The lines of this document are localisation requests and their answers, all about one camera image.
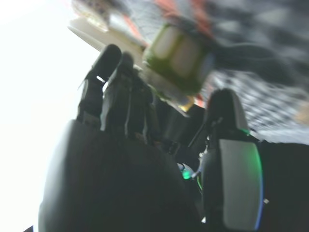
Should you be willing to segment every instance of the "robotic hand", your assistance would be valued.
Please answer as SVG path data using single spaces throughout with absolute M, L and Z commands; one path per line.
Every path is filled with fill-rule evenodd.
M 130 54 L 109 45 L 85 78 L 77 118 L 69 122 L 50 164 L 35 229 L 256 230 L 261 167 L 255 145 L 247 141 L 237 96 L 230 90 L 214 93 L 200 130 L 209 135 L 202 162 L 202 224 L 177 163 L 158 149 L 163 140 L 152 92 L 133 64 Z

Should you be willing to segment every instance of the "checkered cloth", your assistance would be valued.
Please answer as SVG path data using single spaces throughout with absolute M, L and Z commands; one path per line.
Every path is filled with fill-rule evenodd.
M 73 0 L 73 4 L 87 5 L 105 18 L 108 12 L 107 24 L 141 45 L 150 44 L 171 20 L 190 33 L 212 37 L 221 47 L 218 66 L 196 103 L 203 107 L 213 90 L 231 88 L 240 97 L 255 137 L 309 145 L 309 1 Z

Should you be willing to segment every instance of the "wire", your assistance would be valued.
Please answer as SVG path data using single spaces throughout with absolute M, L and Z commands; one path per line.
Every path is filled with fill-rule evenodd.
M 199 176 L 197 176 L 197 184 L 201 190 L 203 190 L 201 183 L 199 182 Z

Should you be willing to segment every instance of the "small container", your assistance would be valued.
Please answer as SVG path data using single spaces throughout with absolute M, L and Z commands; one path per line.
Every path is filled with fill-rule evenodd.
M 166 24 L 143 54 L 141 78 L 162 100 L 187 111 L 213 66 L 206 43 Z

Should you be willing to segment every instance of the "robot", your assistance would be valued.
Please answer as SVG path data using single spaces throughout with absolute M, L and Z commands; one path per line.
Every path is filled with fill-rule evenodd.
M 188 146 L 202 140 L 203 158 L 198 170 L 190 170 L 171 155 L 179 147 L 163 139 L 152 90 L 129 53 L 107 46 L 81 88 L 77 117 L 50 163 L 35 231 L 258 229 L 262 167 L 233 91 L 212 94 Z M 188 173 L 199 178 L 205 223 L 186 190 Z

